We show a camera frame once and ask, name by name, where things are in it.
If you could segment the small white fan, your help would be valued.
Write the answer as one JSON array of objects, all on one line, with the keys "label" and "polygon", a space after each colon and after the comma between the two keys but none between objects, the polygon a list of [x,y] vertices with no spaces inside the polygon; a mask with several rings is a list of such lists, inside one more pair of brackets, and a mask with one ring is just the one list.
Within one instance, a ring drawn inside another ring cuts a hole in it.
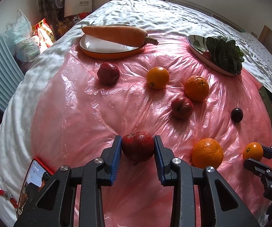
[{"label": "small white fan", "polygon": [[62,9],[65,5],[65,0],[53,0],[56,9]]}]

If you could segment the plaid hanging cloth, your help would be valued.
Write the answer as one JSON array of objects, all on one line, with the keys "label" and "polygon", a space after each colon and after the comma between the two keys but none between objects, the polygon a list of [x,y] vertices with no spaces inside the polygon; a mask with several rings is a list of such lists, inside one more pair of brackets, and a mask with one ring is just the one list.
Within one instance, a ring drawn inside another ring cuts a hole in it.
[{"label": "plaid hanging cloth", "polygon": [[52,29],[54,35],[57,35],[58,17],[53,0],[38,0],[38,9],[41,19],[46,19],[46,22]]}]

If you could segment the red apple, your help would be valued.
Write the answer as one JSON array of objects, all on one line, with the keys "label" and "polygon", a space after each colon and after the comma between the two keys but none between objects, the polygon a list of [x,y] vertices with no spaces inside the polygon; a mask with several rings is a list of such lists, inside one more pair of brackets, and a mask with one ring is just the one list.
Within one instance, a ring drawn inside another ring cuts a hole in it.
[{"label": "red apple", "polygon": [[105,85],[114,85],[120,77],[120,71],[114,63],[102,63],[97,72],[99,81]]},{"label": "red apple", "polygon": [[192,101],[185,96],[178,96],[171,102],[173,116],[180,120],[188,119],[194,110]]},{"label": "red apple", "polygon": [[154,146],[153,137],[147,131],[127,134],[121,143],[124,155],[135,163],[148,161],[154,154]]}]

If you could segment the large bumpy orange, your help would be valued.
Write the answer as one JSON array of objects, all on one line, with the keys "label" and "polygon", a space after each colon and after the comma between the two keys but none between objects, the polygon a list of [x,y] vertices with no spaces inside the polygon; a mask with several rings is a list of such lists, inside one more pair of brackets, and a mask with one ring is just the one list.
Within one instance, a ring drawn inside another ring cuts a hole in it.
[{"label": "large bumpy orange", "polygon": [[192,149],[192,165],[201,169],[212,166],[217,169],[224,158],[223,149],[217,140],[204,138],[197,142]]}]

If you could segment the dark purple plum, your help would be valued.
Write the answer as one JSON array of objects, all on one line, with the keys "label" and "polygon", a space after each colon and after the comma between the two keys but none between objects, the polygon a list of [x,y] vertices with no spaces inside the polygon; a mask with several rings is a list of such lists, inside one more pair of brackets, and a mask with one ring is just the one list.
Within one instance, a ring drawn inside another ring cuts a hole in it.
[{"label": "dark purple plum", "polygon": [[233,108],[231,111],[231,120],[234,123],[240,123],[243,119],[243,111],[241,108]]}]

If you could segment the dark green leafy vegetable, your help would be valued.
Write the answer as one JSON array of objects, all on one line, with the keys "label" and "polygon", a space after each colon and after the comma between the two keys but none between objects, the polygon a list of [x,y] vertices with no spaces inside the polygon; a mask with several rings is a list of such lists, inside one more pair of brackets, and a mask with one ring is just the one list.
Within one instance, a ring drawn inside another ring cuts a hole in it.
[{"label": "dark green leafy vegetable", "polygon": [[233,75],[241,74],[244,54],[234,39],[218,35],[207,37],[205,44],[218,67]]}]

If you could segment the smooth orange at back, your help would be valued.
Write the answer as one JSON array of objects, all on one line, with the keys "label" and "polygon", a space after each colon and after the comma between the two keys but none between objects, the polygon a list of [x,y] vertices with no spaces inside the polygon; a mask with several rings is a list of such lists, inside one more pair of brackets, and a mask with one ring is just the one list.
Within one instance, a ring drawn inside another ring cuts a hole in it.
[{"label": "smooth orange at back", "polygon": [[153,89],[164,89],[169,83],[169,72],[163,67],[154,67],[146,75],[147,85]]}]

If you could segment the pink plastic sheet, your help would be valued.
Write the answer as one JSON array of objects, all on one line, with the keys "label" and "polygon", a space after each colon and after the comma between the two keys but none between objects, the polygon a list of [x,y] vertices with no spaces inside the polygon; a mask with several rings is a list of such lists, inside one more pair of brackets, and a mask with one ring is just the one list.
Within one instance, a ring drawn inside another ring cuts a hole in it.
[{"label": "pink plastic sheet", "polygon": [[[251,142],[272,145],[269,115],[259,94],[260,80],[249,71],[225,76],[201,63],[187,39],[154,32],[159,44],[116,62],[121,76],[108,87],[97,77],[101,62],[87,57],[78,44],[41,94],[31,128],[33,155],[52,170],[62,165],[83,166],[110,147],[117,135],[147,131],[160,135],[174,155],[191,162],[193,146],[204,138],[217,140],[224,158],[218,172],[231,185],[260,225],[267,223],[270,202],[263,196],[260,178],[243,167],[242,152]],[[154,67],[169,72],[164,89],[147,85]],[[191,76],[203,77],[209,95],[194,102],[186,120],[173,116],[171,102],[186,96],[184,84]],[[240,123],[231,120],[233,108],[241,108]]]}]

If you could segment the white paper bag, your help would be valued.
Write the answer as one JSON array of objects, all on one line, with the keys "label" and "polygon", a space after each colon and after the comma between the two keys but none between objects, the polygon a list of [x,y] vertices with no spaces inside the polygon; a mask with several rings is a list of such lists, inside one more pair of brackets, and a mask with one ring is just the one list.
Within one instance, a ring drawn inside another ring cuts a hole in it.
[{"label": "white paper bag", "polygon": [[92,0],[65,0],[64,17],[89,13],[92,11]]}]

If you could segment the red yellow snack package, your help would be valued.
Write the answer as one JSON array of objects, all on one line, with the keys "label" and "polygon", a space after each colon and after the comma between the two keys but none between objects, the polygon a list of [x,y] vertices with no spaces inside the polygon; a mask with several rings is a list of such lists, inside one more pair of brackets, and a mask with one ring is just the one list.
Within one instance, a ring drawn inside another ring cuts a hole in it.
[{"label": "red yellow snack package", "polygon": [[55,37],[52,29],[46,22],[46,19],[41,20],[32,26],[33,36],[39,45],[40,52],[44,52],[55,43]]}]

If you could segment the translucent plastic bag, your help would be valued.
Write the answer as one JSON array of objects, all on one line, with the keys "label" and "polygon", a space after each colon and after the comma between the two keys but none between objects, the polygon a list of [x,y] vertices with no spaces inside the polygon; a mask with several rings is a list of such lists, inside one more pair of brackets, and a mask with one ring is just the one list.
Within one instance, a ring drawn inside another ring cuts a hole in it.
[{"label": "translucent plastic bag", "polygon": [[22,63],[33,63],[41,54],[39,42],[33,36],[32,25],[25,14],[19,9],[16,21],[7,24],[5,33],[0,33],[13,57]]}]

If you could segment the white heart shaped plate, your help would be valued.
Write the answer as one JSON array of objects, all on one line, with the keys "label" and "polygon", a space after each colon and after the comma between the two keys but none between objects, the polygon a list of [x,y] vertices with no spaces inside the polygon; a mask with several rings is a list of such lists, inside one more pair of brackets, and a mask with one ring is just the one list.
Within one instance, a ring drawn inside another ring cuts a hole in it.
[{"label": "white heart shaped plate", "polygon": [[190,45],[191,51],[193,54],[200,59],[203,63],[208,65],[210,68],[216,70],[217,72],[226,75],[226,76],[236,76],[231,73],[228,73],[218,67],[210,55],[207,47],[206,47],[206,37],[199,35],[190,35],[187,37],[187,41]]}]

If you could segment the small smooth orange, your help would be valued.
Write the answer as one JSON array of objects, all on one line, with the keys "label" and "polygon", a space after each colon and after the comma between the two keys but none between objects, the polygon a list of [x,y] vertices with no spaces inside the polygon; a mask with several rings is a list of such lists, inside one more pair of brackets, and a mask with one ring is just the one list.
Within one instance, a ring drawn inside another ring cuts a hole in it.
[{"label": "small smooth orange", "polygon": [[261,161],[263,158],[263,148],[260,143],[251,142],[249,143],[242,153],[242,157],[244,160],[254,159],[256,161]]}]

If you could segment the smartphone in red case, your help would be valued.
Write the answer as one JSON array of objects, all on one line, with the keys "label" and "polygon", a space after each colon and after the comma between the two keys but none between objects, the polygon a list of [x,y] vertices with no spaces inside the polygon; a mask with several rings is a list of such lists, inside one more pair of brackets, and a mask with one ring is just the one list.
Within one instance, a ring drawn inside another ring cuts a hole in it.
[{"label": "smartphone in red case", "polygon": [[19,218],[37,193],[54,173],[39,158],[34,158],[28,168],[18,200],[16,217]]}]

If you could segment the large orange carrot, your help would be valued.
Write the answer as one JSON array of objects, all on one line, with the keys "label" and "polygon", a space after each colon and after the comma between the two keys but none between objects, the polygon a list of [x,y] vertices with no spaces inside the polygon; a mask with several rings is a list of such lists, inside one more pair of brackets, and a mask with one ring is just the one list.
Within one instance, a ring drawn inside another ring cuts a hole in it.
[{"label": "large orange carrot", "polygon": [[84,26],[83,33],[86,35],[118,43],[130,47],[143,47],[146,44],[158,45],[159,42],[148,36],[148,33],[141,28],[124,25],[107,26]]}]

